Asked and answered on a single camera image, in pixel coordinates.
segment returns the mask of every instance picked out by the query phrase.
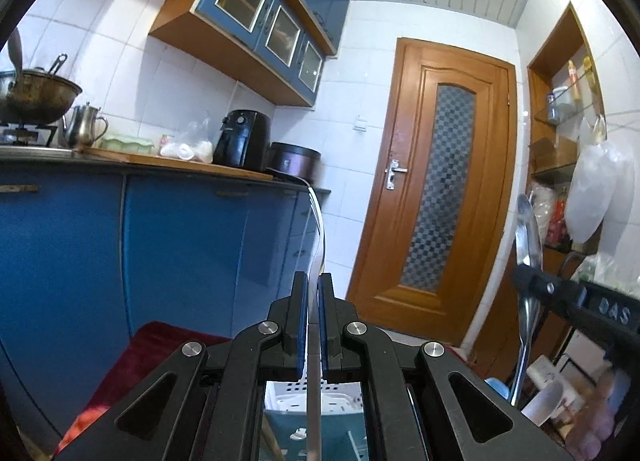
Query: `glass shelf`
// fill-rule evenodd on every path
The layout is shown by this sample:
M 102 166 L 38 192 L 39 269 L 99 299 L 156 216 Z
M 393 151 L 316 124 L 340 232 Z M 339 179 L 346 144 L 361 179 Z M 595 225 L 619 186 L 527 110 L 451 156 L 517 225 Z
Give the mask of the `glass shelf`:
M 565 92 L 556 96 L 554 105 L 556 106 L 556 116 L 553 117 L 550 111 L 550 104 L 545 105 L 545 108 L 539 110 L 534 118 L 537 121 L 546 123 L 549 126 L 558 126 L 565 121 L 571 120 L 585 111 L 592 110 L 593 118 L 597 118 L 601 114 L 600 105 L 600 93 L 598 92 L 598 85 L 595 82 L 595 75 L 593 72 L 587 72 L 581 75 L 576 82 L 578 91 L 580 92 L 580 99 L 574 99 L 573 87 L 570 86 Z
M 531 178 L 533 181 L 546 186 L 561 185 L 562 183 L 571 183 L 571 178 L 574 176 L 574 170 L 575 163 L 570 163 L 568 165 L 534 172 L 531 174 Z

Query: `white tile wall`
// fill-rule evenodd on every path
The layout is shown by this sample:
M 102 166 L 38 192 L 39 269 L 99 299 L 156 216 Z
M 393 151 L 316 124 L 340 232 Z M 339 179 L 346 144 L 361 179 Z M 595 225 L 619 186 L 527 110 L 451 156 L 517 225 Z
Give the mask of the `white tile wall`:
M 516 33 L 509 27 L 428 6 L 351 2 L 338 57 L 325 64 L 315 109 L 276 108 L 272 128 L 274 141 L 308 146 L 322 153 L 318 184 L 332 191 L 324 206 L 326 271 L 333 273 L 335 267 L 334 285 L 341 295 L 347 291 L 369 204 L 399 37 L 451 44 L 506 60 L 522 76 Z M 367 132 L 353 130 L 357 117 L 367 120 Z M 522 112 L 519 121 L 518 145 L 523 146 L 529 133 Z M 523 154 L 520 151 L 518 155 L 522 158 Z M 522 188 L 521 163 L 516 167 L 518 188 Z M 510 214 L 504 245 L 488 285 L 491 296 L 508 256 L 506 242 L 513 239 L 512 218 Z
M 164 1 L 37 0 L 19 25 L 25 65 L 48 69 L 67 53 L 59 74 L 83 89 L 76 104 L 101 107 L 110 132 L 156 144 L 162 134 L 207 117 L 216 139 L 229 108 L 255 108 L 273 117 L 274 105 L 257 93 L 147 36 Z M 5 47 L 0 70 L 11 68 Z
M 612 254 L 625 280 L 640 275 L 637 250 L 640 247 L 640 181 L 636 174 L 640 163 L 640 58 L 620 24 L 602 0 L 529 0 L 516 28 L 522 71 L 536 55 L 554 25 L 571 1 L 589 42 L 600 79 L 605 104 L 609 139 L 633 157 L 616 186 L 614 200 L 604 219 L 600 249 Z M 524 84 L 528 97 L 528 84 Z M 525 162 L 528 149 L 523 156 Z M 602 354 L 587 351 L 598 358 Z

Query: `spoon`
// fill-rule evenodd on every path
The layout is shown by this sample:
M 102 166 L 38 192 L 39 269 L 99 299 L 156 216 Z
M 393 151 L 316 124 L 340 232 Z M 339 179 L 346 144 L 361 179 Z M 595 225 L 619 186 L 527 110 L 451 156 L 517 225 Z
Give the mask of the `spoon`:
M 22 78 L 22 40 L 17 27 L 9 35 L 7 46 L 9 60 L 11 60 L 15 69 L 15 81 L 18 82 Z

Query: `stainless steel kettle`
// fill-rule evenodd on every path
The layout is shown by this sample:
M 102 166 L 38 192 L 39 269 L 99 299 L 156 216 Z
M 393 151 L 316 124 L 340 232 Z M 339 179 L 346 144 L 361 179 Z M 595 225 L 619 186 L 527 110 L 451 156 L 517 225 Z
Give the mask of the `stainless steel kettle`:
M 98 116 L 99 108 L 92 107 L 89 102 L 84 105 L 76 105 L 71 122 L 67 125 L 65 117 L 62 121 L 62 132 L 66 144 L 71 148 L 82 148 L 92 146 L 98 141 L 109 128 L 109 122 L 104 116 Z M 102 120 L 104 122 L 104 130 L 95 135 L 95 122 Z

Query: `pot handle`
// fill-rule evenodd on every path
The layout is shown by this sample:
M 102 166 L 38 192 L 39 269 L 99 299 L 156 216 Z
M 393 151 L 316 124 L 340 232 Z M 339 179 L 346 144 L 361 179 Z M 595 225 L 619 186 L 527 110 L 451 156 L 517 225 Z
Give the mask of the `pot handle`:
M 104 136 L 107 132 L 107 130 L 109 130 L 109 122 L 107 121 L 107 118 L 105 118 L 104 116 L 98 116 L 95 118 L 96 120 L 102 120 L 104 122 L 104 130 L 100 133 L 100 136 L 96 137 L 94 139 L 94 143 L 96 141 L 98 141 L 102 136 Z

